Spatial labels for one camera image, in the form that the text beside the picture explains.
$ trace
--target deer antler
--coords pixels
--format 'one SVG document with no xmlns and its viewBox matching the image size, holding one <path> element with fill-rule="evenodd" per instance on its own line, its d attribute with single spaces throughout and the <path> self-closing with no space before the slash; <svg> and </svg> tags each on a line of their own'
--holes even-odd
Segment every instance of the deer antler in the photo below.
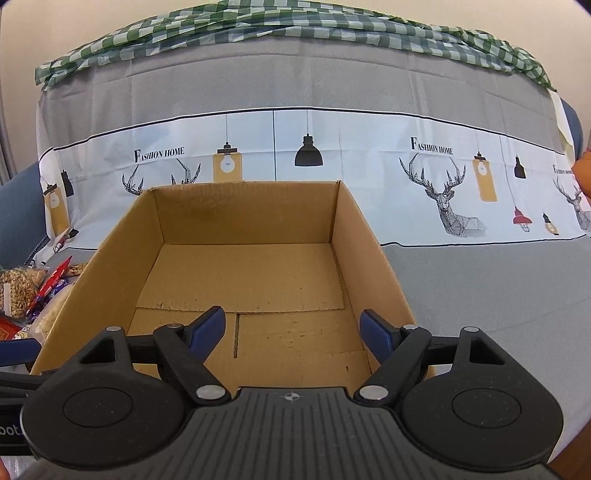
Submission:
<svg viewBox="0 0 591 480">
<path fill-rule="evenodd" d="M 571 198 L 570 195 L 568 195 L 564 189 L 562 188 L 562 185 L 560 184 L 560 181 L 558 180 L 558 177 L 556 177 L 556 180 L 553 180 L 554 182 L 554 186 L 558 189 L 558 191 L 564 195 L 566 197 L 567 200 L 574 202 L 575 200 L 577 200 L 579 198 L 579 195 L 581 195 L 581 188 L 579 186 L 574 188 L 574 198 Z"/>
<path fill-rule="evenodd" d="M 425 169 L 423 168 L 421 170 L 421 178 L 420 179 L 418 178 L 418 175 L 414 171 L 413 162 L 414 162 L 414 159 L 417 157 L 417 155 L 418 155 L 418 153 L 414 154 L 413 158 L 411 159 L 410 163 L 408 164 L 408 170 L 404 166 L 404 163 L 402 162 L 402 158 L 398 158 L 400 160 L 400 165 L 402 166 L 404 173 L 407 175 L 407 177 L 411 181 L 413 181 L 417 185 L 420 185 L 421 187 L 424 187 L 425 190 L 428 190 L 430 192 L 434 192 L 433 183 L 431 183 L 430 181 L 425 179 Z"/>
<path fill-rule="evenodd" d="M 197 171 L 195 172 L 195 176 L 191 178 L 191 170 L 189 170 L 187 168 L 187 166 L 181 162 L 178 158 L 177 158 L 177 162 L 179 162 L 182 166 L 182 168 L 184 168 L 185 171 L 185 179 L 181 180 L 181 185 L 186 185 L 187 183 L 195 183 L 195 180 L 197 180 L 197 177 L 199 176 L 199 172 L 201 171 L 201 164 L 199 164 L 199 166 L 197 167 Z M 176 185 L 177 182 L 174 179 L 174 177 L 171 175 L 170 176 L 171 181 L 173 182 L 173 185 Z"/>
<path fill-rule="evenodd" d="M 460 176 L 460 169 L 457 167 L 456 162 L 453 161 L 453 158 L 449 157 L 452 161 L 453 166 L 456 168 L 456 176 L 452 179 L 452 176 L 446 170 L 447 173 L 447 182 L 445 183 L 445 189 L 443 190 L 445 193 L 449 192 L 452 188 L 457 187 L 460 183 L 464 181 L 466 177 L 466 166 L 464 165 L 464 172 Z"/>
<path fill-rule="evenodd" d="M 123 182 L 123 187 L 125 188 L 125 190 L 127 190 L 128 192 L 132 193 L 133 195 L 142 195 L 142 192 L 144 191 L 143 187 L 144 187 L 144 178 L 142 177 L 142 181 L 139 183 L 139 186 L 136 188 L 135 187 L 135 183 L 134 183 L 134 177 L 135 177 L 135 172 L 138 171 L 138 167 L 139 164 L 134 168 L 134 172 L 131 174 L 131 176 L 129 177 L 129 180 L 126 182 L 125 181 L 125 174 L 121 175 L 121 182 Z"/>
</svg>

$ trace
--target plastic bag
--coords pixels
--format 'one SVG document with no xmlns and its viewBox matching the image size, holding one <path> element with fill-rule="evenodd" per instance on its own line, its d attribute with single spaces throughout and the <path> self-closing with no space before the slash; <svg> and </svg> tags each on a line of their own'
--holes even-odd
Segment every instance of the plastic bag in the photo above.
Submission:
<svg viewBox="0 0 591 480">
<path fill-rule="evenodd" d="M 45 271 L 35 268 L 0 271 L 0 313 L 8 318 L 24 318 L 44 277 Z"/>
<path fill-rule="evenodd" d="M 70 296 L 73 286 L 74 284 L 70 284 L 63 287 L 63 289 L 50 300 L 45 308 L 43 308 L 39 316 L 29 326 L 29 338 L 34 338 L 41 345 L 45 343 L 57 316 L 61 312 L 61 308 L 64 306 L 68 296 Z"/>
</svg>

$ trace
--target printed deer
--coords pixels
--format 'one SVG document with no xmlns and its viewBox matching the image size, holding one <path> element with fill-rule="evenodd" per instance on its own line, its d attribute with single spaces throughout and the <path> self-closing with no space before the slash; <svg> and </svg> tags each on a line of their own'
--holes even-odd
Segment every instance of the printed deer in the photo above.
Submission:
<svg viewBox="0 0 591 480">
<path fill-rule="evenodd" d="M 197 171 L 195 172 L 195 176 L 191 177 L 191 170 L 189 168 L 187 168 L 187 166 L 181 162 L 178 158 L 177 158 L 177 162 L 179 162 L 182 166 L 182 168 L 184 168 L 185 171 L 185 178 L 184 180 L 181 180 L 181 184 L 185 185 L 187 183 L 195 183 L 195 180 L 197 180 L 197 177 L 199 176 L 199 172 L 201 172 L 201 164 L 199 164 L 199 166 L 197 167 Z M 139 183 L 139 185 L 136 187 L 135 183 L 134 183 L 134 178 L 135 178 L 135 173 L 138 171 L 138 167 L 139 164 L 136 165 L 136 167 L 134 168 L 134 172 L 130 175 L 130 177 L 127 179 L 127 181 L 125 181 L 125 175 L 121 176 L 121 182 L 123 182 L 123 187 L 125 190 L 127 190 L 129 193 L 132 193 L 133 195 L 142 195 L 142 192 L 144 191 L 144 179 L 142 178 L 142 181 Z M 174 179 L 174 176 L 170 176 L 170 180 L 172 182 L 173 185 L 176 185 L 177 182 Z"/>
<path fill-rule="evenodd" d="M 454 213 L 449 203 L 455 195 L 453 188 L 460 185 L 466 177 L 466 167 L 464 166 L 464 172 L 462 173 L 462 175 L 460 175 L 460 169 L 457 167 L 455 162 L 450 157 L 453 166 L 456 168 L 456 176 L 452 178 L 449 172 L 446 171 L 448 180 L 445 184 L 445 188 L 443 189 L 443 192 L 437 193 L 433 188 L 433 183 L 425 179 L 425 169 L 421 170 L 420 178 L 414 171 L 413 162 L 417 155 L 418 153 L 415 154 L 413 159 L 410 161 L 408 165 L 408 170 L 404 166 L 404 163 L 402 162 L 401 158 L 399 159 L 400 164 L 407 177 L 417 185 L 424 187 L 427 196 L 435 200 L 435 202 L 437 203 L 437 208 L 439 209 L 439 216 L 441 217 L 441 222 L 443 224 L 443 228 L 445 228 L 445 231 L 451 235 L 462 237 L 484 236 L 486 227 L 484 223 L 480 221 L 480 219 L 478 219 L 477 217 L 464 217 L 463 215 L 458 215 L 457 213 Z"/>
<path fill-rule="evenodd" d="M 571 197 L 570 195 L 567 195 L 567 193 L 562 188 L 562 185 L 560 185 L 558 177 L 556 177 L 556 180 L 554 180 L 554 185 L 556 186 L 558 191 L 562 195 L 564 195 L 564 198 L 566 198 L 566 201 L 569 202 L 573 206 L 574 212 L 577 215 L 577 221 L 579 222 L 581 229 L 586 232 L 591 231 L 591 212 L 584 212 L 581 210 L 581 196 L 580 195 L 582 192 L 581 192 L 580 187 L 578 185 L 575 187 L 574 197 Z"/>
</svg>

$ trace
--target blue sofa armrest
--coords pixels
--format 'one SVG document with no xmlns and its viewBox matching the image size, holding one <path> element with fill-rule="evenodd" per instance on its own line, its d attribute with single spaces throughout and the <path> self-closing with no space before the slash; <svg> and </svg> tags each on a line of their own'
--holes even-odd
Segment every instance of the blue sofa armrest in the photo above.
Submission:
<svg viewBox="0 0 591 480">
<path fill-rule="evenodd" d="M 23 265 L 46 233 L 39 164 L 34 163 L 0 187 L 0 265 Z"/>
</svg>

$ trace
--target clear plastic bag of nuts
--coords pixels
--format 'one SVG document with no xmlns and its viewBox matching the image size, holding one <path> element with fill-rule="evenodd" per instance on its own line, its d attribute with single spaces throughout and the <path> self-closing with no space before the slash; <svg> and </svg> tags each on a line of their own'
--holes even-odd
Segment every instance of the clear plastic bag of nuts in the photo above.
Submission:
<svg viewBox="0 0 591 480">
<path fill-rule="evenodd" d="M 0 270 L 0 313 L 23 319 L 44 277 L 45 271 L 36 268 Z"/>
</svg>

